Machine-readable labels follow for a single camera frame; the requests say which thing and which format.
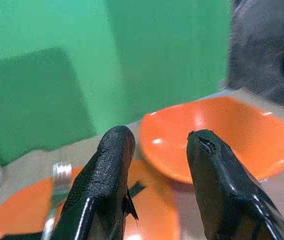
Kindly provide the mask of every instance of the green backdrop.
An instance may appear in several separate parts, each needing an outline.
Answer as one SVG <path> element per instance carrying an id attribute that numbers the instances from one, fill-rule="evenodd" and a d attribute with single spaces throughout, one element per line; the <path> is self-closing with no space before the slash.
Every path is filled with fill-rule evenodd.
<path id="1" fill-rule="evenodd" d="M 216 92 L 229 25 L 229 0 L 0 0 L 0 165 Z"/>

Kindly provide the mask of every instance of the fork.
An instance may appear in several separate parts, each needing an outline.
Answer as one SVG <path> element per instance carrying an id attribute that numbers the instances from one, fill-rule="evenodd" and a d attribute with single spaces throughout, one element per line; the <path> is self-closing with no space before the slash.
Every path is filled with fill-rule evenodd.
<path id="1" fill-rule="evenodd" d="M 53 191 L 50 199 L 50 211 L 47 216 L 41 240 L 49 240 L 52 235 L 58 206 L 65 200 L 71 189 L 72 165 L 58 162 L 53 165 Z"/>

